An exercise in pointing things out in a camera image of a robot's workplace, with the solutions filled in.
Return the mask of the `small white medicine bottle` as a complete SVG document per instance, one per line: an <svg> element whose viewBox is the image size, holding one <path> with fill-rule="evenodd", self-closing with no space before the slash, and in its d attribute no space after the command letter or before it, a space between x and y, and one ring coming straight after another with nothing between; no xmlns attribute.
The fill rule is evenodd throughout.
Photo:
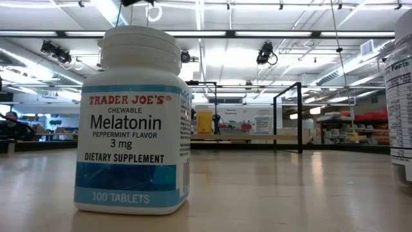
<svg viewBox="0 0 412 232"><path fill-rule="evenodd" d="M262 135L273 134L273 118L270 115L256 115L254 117L254 133Z"/></svg>

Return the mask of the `person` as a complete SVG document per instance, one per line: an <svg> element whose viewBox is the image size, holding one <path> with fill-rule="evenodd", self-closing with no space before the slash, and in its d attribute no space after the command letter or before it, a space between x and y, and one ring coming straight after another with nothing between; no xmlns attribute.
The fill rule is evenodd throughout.
<svg viewBox="0 0 412 232"><path fill-rule="evenodd" d="M18 121L16 112L9 111L6 115L0 113L0 140L32 141L35 131L29 125Z"/></svg>

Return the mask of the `storage shelving with red bins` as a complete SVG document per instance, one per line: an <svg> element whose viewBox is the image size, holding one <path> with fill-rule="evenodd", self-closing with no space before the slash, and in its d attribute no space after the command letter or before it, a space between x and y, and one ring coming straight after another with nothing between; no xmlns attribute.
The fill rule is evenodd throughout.
<svg viewBox="0 0 412 232"><path fill-rule="evenodd" d="M333 111L317 118L316 143L389 145L387 113Z"/></svg>

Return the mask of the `black overhead light bar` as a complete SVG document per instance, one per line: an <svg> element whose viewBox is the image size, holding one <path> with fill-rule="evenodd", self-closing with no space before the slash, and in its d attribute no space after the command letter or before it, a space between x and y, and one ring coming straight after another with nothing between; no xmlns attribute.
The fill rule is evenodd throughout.
<svg viewBox="0 0 412 232"><path fill-rule="evenodd" d="M390 31L305 31L305 30L168 30L167 34L182 39L394 39L395 33ZM47 31L47 30L0 30L0 37L7 38L73 38L100 39L105 32L100 30L86 31Z"/></svg>

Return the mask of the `Trader Joe's melatonin bottle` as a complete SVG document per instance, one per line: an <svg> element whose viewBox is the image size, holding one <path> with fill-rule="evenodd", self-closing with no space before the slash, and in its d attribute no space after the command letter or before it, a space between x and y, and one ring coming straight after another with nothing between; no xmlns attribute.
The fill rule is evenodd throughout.
<svg viewBox="0 0 412 232"><path fill-rule="evenodd" d="M74 205L168 215L190 187L192 92L176 39L146 26L108 30L103 72L81 89Z"/></svg>

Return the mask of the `orange pill bottle white cap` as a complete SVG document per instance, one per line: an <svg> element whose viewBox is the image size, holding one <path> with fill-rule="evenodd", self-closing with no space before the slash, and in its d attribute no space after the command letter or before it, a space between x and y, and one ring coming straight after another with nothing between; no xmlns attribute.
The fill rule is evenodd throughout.
<svg viewBox="0 0 412 232"><path fill-rule="evenodd" d="M212 110L208 106L195 107L197 134L212 134Z"/></svg>

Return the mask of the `wooden shelf black metal frame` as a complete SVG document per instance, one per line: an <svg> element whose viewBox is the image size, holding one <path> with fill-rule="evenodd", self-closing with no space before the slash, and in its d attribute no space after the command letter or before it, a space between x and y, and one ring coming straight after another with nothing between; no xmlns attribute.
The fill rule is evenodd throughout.
<svg viewBox="0 0 412 232"><path fill-rule="evenodd" d="M297 89L297 135L278 135L277 134L277 99L289 90ZM273 132L271 135L219 135L219 134L192 134L191 140L272 140L274 149L277 149L278 140L296 140L297 141L297 153L303 153L303 100L302 100L302 83L295 82L276 96L273 97Z"/></svg>

